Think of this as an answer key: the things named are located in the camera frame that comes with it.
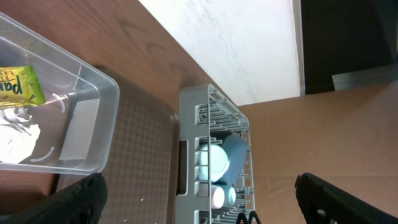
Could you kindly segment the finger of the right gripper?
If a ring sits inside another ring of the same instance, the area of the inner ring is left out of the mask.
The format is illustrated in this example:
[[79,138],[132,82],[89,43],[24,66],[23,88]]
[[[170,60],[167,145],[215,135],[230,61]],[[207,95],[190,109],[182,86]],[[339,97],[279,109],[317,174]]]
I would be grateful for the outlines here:
[[236,224],[251,224],[253,221],[257,224],[261,224],[261,221],[254,210],[250,211],[248,217],[245,213],[239,213],[236,219]]

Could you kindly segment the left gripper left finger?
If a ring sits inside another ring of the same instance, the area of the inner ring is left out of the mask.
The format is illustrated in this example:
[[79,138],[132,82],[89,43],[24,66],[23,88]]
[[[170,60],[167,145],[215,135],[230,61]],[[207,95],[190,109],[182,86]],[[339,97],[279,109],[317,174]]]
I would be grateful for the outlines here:
[[1,224],[97,224],[106,205],[105,178],[94,173],[12,215]]

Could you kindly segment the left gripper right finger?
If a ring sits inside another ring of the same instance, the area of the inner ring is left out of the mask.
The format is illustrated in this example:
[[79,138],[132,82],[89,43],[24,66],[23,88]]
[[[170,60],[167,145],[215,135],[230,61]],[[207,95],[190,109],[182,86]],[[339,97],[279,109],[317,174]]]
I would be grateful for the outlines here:
[[311,174],[295,181],[298,205],[307,223],[388,224],[394,217]]

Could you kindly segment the light blue cup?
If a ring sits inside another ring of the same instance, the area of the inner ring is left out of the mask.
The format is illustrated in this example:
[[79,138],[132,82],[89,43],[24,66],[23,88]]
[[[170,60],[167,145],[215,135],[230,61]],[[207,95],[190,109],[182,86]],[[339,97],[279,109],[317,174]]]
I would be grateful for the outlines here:
[[222,185],[224,191],[224,203],[223,206],[233,206],[236,201],[236,191],[233,186]]

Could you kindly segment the light blue bowl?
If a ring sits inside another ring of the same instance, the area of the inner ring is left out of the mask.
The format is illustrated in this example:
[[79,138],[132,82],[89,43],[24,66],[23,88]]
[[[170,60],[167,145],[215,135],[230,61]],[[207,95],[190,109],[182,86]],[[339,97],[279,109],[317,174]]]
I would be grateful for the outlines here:
[[202,145],[198,162],[198,178],[208,180],[210,177],[213,183],[219,181],[229,168],[228,156],[217,144],[211,144],[210,147],[207,144]]

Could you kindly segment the dark blue plate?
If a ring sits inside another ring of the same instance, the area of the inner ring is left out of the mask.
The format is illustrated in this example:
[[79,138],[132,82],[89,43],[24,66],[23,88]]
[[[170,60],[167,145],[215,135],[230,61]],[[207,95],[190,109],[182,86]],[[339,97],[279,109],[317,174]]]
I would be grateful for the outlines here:
[[228,136],[221,147],[228,157],[229,167],[216,184],[233,185],[243,171],[248,147],[245,140],[237,134]]

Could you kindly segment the white napkin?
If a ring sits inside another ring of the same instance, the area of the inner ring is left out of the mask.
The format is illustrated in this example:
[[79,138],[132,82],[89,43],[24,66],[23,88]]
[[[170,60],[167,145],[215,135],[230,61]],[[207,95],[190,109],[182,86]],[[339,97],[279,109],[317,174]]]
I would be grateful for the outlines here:
[[25,107],[1,110],[1,162],[18,164],[32,155],[39,125]]

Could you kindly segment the green snack wrapper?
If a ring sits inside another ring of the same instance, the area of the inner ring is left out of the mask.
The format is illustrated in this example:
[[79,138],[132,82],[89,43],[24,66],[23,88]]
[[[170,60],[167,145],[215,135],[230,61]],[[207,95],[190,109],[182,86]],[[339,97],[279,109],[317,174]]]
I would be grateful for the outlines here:
[[32,65],[1,67],[1,109],[40,106],[46,102]]

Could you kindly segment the pink cup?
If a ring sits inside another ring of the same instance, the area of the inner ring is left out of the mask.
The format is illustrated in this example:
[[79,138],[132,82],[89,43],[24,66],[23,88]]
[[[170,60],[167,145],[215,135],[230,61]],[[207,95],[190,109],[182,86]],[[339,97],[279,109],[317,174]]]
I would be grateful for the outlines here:
[[212,209],[219,209],[224,204],[224,190],[217,185],[212,185],[209,189],[208,184],[199,184],[198,196],[210,197],[210,204]]

